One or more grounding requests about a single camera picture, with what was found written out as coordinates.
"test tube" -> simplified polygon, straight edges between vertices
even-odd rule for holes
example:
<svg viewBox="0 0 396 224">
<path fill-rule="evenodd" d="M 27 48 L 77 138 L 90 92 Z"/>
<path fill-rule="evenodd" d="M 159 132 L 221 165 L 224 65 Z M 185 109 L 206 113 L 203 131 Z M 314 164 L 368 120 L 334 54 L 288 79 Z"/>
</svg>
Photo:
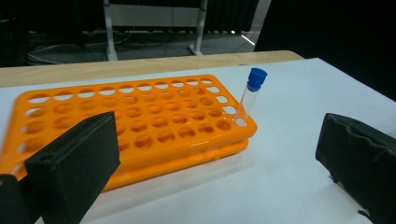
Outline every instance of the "test tube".
<svg viewBox="0 0 396 224">
<path fill-rule="evenodd" d="M 252 68 L 250 70 L 244 94 L 242 95 L 239 107 L 233 117 L 233 122 L 239 127 L 245 127 L 247 125 L 251 108 L 256 101 L 259 90 L 266 77 L 267 73 L 260 68 Z"/>
</svg>

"gray floor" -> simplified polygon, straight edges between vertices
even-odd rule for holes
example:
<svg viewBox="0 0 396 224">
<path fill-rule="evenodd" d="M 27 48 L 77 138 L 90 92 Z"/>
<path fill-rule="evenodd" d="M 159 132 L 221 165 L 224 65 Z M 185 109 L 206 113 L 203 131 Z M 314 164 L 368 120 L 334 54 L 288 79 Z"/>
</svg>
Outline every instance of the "gray floor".
<svg viewBox="0 0 396 224">
<path fill-rule="evenodd" d="M 252 52 L 254 46 L 246 41 L 244 35 L 254 43 L 259 38 L 259 31 L 242 34 L 210 33 L 205 34 L 201 52 L 204 55 Z M 116 50 L 119 60 L 148 59 L 162 57 L 178 57 L 193 55 L 188 48 L 195 41 L 194 33 L 164 33 L 164 32 L 133 32 L 114 34 Z M 49 44 L 46 37 L 32 34 L 35 47 L 28 53 L 30 65 L 49 63 L 88 63 L 105 62 L 106 34 L 85 34 L 87 44 L 85 48 L 73 45 Z"/>
</svg>

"blue cap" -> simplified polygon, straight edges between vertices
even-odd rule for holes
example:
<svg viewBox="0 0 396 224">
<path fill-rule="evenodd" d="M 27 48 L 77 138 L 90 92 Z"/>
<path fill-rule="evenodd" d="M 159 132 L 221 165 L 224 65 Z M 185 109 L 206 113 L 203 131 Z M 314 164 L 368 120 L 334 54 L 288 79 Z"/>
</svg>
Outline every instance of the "blue cap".
<svg viewBox="0 0 396 224">
<path fill-rule="evenodd" d="M 267 73 L 260 68 L 252 68 L 248 75 L 247 87 L 250 91 L 258 91 L 264 83 Z"/>
</svg>

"orange plastic rack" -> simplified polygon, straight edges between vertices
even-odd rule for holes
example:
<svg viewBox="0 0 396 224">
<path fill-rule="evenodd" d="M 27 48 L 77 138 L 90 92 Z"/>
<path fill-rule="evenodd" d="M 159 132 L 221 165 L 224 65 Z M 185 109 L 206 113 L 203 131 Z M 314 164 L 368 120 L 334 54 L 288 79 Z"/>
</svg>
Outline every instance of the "orange plastic rack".
<svg viewBox="0 0 396 224">
<path fill-rule="evenodd" d="M 105 190 L 245 149 L 257 129 L 233 123 L 238 102 L 211 75 L 27 91 L 15 105 L 0 173 L 26 176 L 23 161 L 81 120 L 114 111 L 120 161 Z"/>
</svg>

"test tube with blue cap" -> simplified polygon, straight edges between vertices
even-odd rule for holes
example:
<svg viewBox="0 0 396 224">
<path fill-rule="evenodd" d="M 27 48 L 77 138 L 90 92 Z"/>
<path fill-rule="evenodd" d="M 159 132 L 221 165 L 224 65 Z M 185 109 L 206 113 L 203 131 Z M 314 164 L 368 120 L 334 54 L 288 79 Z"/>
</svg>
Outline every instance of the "test tube with blue cap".
<svg viewBox="0 0 396 224">
<path fill-rule="evenodd" d="M 239 107 L 233 117 L 233 122 L 239 127 L 246 126 L 248 116 L 250 115 L 259 90 L 266 77 L 267 73 L 260 68 L 252 68 L 250 70 L 244 94 L 242 95 Z"/>
</svg>

